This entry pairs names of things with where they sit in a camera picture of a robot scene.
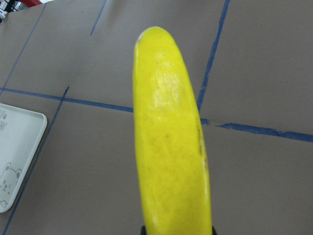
yellow banana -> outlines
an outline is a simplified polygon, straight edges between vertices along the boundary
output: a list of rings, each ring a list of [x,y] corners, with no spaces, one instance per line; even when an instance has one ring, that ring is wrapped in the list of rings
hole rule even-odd
[[[135,151],[147,235],[212,235],[199,112],[179,48],[152,27],[134,49]]]

